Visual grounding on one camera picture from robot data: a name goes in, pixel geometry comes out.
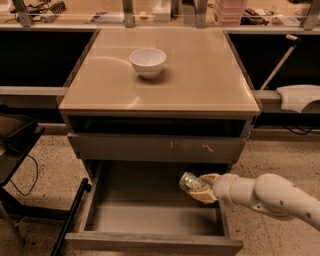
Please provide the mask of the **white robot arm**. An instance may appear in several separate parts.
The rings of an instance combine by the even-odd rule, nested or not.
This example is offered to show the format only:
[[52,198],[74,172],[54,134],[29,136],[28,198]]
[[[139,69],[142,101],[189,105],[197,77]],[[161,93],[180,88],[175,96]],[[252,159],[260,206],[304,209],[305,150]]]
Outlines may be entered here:
[[298,218],[320,231],[320,201],[276,174],[266,173],[252,179],[229,173],[196,177],[185,172],[179,185],[205,204],[219,201],[279,220]]

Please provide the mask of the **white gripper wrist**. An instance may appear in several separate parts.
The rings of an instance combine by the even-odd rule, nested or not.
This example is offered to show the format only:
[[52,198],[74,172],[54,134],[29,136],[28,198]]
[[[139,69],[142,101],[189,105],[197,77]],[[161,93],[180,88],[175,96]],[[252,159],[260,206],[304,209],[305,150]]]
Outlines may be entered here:
[[204,204],[214,203],[217,198],[236,205],[254,205],[257,202],[254,195],[254,179],[242,178],[235,174],[219,176],[217,173],[201,175],[199,179],[212,186],[213,189],[208,187],[201,190],[190,190],[188,194]]

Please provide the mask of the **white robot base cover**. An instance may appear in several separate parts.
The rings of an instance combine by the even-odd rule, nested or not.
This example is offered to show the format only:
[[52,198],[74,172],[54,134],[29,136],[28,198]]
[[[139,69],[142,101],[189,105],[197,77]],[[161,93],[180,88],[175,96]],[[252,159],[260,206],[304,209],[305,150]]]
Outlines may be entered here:
[[310,103],[320,100],[320,86],[290,85],[279,87],[276,92],[281,96],[281,109],[301,113]]

